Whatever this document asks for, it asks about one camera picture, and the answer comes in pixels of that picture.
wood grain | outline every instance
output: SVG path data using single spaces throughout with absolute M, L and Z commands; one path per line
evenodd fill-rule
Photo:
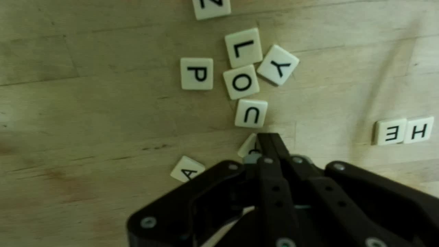
M 195 21 L 190 1 L 0 2 L 0 245 L 127 245 L 124 220 L 179 185 L 180 154 L 237 159 L 223 35 L 259 27 L 300 57 L 265 126 L 318 165 L 333 159 L 439 196 L 439 128 L 371 145 L 383 117 L 439 115 L 439 1 L 239 0 Z M 215 60 L 212 91 L 179 89 L 180 56 Z

bolt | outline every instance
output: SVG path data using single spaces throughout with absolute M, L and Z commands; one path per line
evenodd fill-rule
M 386 244 L 381 238 L 367 237 L 366 247 L 386 247 Z
M 234 164 L 234 163 L 230 163 L 230 164 L 228 164 L 228 168 L 230 168 L 230 170 L 238 170 L 238 165 Z
M 276 238 L 275 247 L 296 247 L 296 244 L 287 237 L 281 237 Z
M 337 170 L 340 170 L 340 171 L 342 171 L 342 170 L 345 168 L 345 165 L 341 164 L 341 163 L 335 163 L 335 164 L 333 164 L 333 167 L 337 168 Z
M 154 216 L 145 216 L 139 220 L 139 226 L 143 229 L 152 229 L 156 224 L 156 218 Z
M 292 161 L 294 161 L 294 163 L 303 163 L 303 159 L 298 157 L 298 156 L 294 156 L 294 157 L 292 157 Z

screw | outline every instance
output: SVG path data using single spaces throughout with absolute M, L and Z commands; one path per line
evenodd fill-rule
M 271 157 L 263 157 L 263 163 L 274 163 Z
M 386 247 L 386 244 L 381 238 L 367 237 L 366 247 Z
M 292 157 L 292 161 L 294 161 L 294 163 L 303 163 L 303 159 L 298 157 L 298 156 L 294 156 L 294 157 Z
M 139 220 L 139 226 L 143 229 L 152 229 L 156 224 L 156 218 L 154 216 L 145 216 Z
M 228 164 L 228 168 L 230 168 L 230 170 L 238 170 L 238 165 L 234 164 L 234 163 L 230 163 L 230 164 Z
M 281 237 L 276 238 L 275 247 L 296 247 L 296 244 L 287 237 Z
M 335 163 L 335 164 L 333 164 L 333 167 L 337 168 L 337 170 L 340 170 L 340 171 L 342 171 L 342 170 L 345 168 L 345 165 L 341 164 L 341 163 Z

black letter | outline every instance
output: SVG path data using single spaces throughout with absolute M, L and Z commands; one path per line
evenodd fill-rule
M 191 179 L 190 175 L 191 175 L 193 172 L 197 172 L 197 171 L 195 171 L 195 170 L 180 168 L 180 172 L 182 172 L 183 175 L 186 175 L 187 179 Z
M 187 67 L 187 69 L 194 71 L 195 80 L 202 82 L 206 79 L 206 67 Z
M 422 132 L 422 138 L 423 138 L 423 137 L 425 137 L 425 131 L 426 131 L 426 123 L 423 123 L 422 130 L 416 130 L 415 126 L 412 126 L 411 139 L 414 138 L 414 135 L 415 135 L 416 132 Z
M 245 45 L 252 45 L 254 41 L 245 41 L 234 45 L 234 56 L 238 57 L 238 47 Z
M 244 122 L 248 120 L 249 111 L 254 111 L 254 123 L 257 123 L 259 122 L 259 108 L 256 108 L 256 106 L 246 108 Z
M 222 5 L 222 0 L 211 0 L 212 2 L 215 2 L 216 5 Z
M 278 71 L 279 76 L 283 75 L 281 67 L 289 67 L 290 65 L 290 63 L 275 63 L 274 60 L 271 60 L 271 64 L 276 67 L 276 71 Z
M 244 78 L 246 79 L 246 84 L 242 86 L 242 87 L 238 87 L 235 82 L 237 82 L 237 79 L 241 78 L 241 76 L 244 76 Z M 235 76 L 233 78 L 231 84 L 233 84 L 233 87 L 234 87 L 234 90 L 238 90 L 238 91 L 246 90 L 246 89 L 250 86 L 250 76 L 248 76 L 246 73 L 238 73 L 238 75 L 235 75 Z
M 397 138 L 399 126 L 390 126 L 390 127 L 386 127 L 386 128 L 394 128 L 394 131 L 386 132 L 385 135 L 389 135 L 389 134 L 393 134 L 393 135 L 389 137 L 389 138 L 385 138 L 385 141 L 396 139 Z

